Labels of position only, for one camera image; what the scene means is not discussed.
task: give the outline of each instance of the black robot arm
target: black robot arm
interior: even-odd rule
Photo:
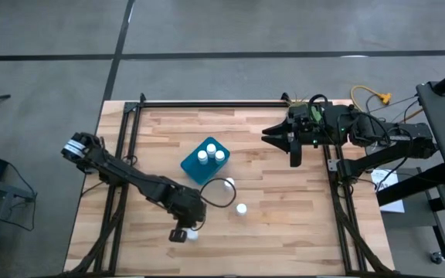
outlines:
[[[426,124],[381,122],[354,106],[313,104],[291,106],[283,123],[262,131],[262,140],[290,153],[290,166],[301,164],[301,146],[330,144],[342,146],[349,141],[359,147],[377,144],[381,151],[358,160],[340,159],[330,167],[337,168],[338,178],[354,181],[363,171],[400,158],[429,158],[437,151]]]
[[[109,185],[133,185],[148,201],[172,214],[178,220],[176,228],[169,235],[172,242],[184,242],[186,231],[183,228],[194,228],[197,222],[203,222],[206,218],[206,204],[198,190],[163,176],[142,173],[109,154],[100,139],[92,134],[75,133],[61,154],[83,172],[88,168],[97,169],[99,179]]]

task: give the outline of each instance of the butcher block tabletop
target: butcher block tabletop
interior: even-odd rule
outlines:
[[[350,100],[333,102],[350,104]],[[97,136],[104,138],[111,154],[116,149],[124,103],[105,102],[100,116]],[[169,232],[175,227],[172,215],[146,201],[130,186],[116,274],[344,274],[322,149],[303,146],[301,166],[291,168],[289,154],[260,139],[262,129],[282,122],[286,111],[284,107],[143,108],[134,151],[137,169],[201,188],[186,175],[180,163],[207,137],[214,137],[231,152],[216,177],[233,178],[237,196],[228,208],[207,206],[206,223],[196,241],[174,243],[168,241]],[[133,116],[127,127],[124,154]],[[363,148],[351,144],[344,145],[343,151],[346,158],[365,156]],[[83,190],[98,182],[97,175],[88,175]],[[393,269],[373,187],[363,181],[354,186],[359,231],[372,251]],[[217,204],[232,197],[221,181],[208,185],[203,194]],[[65,270],[75,267],[97,240],[106,196],[107,185],[100,185],[81,198]],[[245,216],[236,214],[239,203],[248,208]],[[109,263],[112,238],[106,245],[104,269]],[[353,269],[358,269],[350,237],[348,248]]]

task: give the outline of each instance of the gray concrete floor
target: gray concrete floor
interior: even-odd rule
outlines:
[[[0,55],[112,54],[126,0],[0,1]],[[125,53],[445,50],[445,0],[137,0]],[[61,158],[76,131],[97,125],[111,62],[0,62],[0,158],[39,193],[36,229],[5,227],[0,277],[58,273],[83,175]],[[113,100],[349,98],[356,84],[410,97],[445,76],[445,56],[121,61]],[[358,92],[360,103],[369,95]],[[376,112],[392,117],[409,102]],[[372,101],[372,107],[378,106]],[[426,121],[419,115],[413,121]],[[427,168],[440,161],[409,161]],[[30,210],[15,213],[27,225]],[[431,229],[388,230],[397,270],[445,276]]]

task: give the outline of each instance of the blue container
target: blue container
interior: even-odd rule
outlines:
[[[200,164],[197,154],[199,151],[206,151],[208,144],[214,144],[217,151],[224,152],[224,160],[219,164],[216,163],[215,158],[209,158],[209,161],[205,165]],[[207,137],[207,139],[205,139],[187,158],[185,158],[182,162],[182,168],[185,170],[186,174],[199,185],[204,185],[214,177],[217,171],[224,166],[228,159],[229,151],[213,137]]]

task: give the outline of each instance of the white bottle cap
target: white bottle cap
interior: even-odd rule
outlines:
[[[209,157],[213,158],[215,153],[216,153],[216,146],[214,144],[208,144],[207,154],[209,155]]]
[[[208,160],[206,151],[199,151],[197,158],[199,158],[200,163],[206,164]]]
[[[230,182],[235,186],[235,180],[232,178],[226,178],[226,181],[224,181],[224,189],[225,190],[233,190],[233,187],[231,186]]]
[[[238,204],[236,206],[236,214],[239,216],[243,216],[246,214],[246,205],[245,204]]]
[[[186,239],[190,241],[196,241],[199,238],[199,232],[192,229],[186,230]]]
[[[224,160],[224,152],[223,151],[217,151],[216,152],[216,161],[223,161]]]

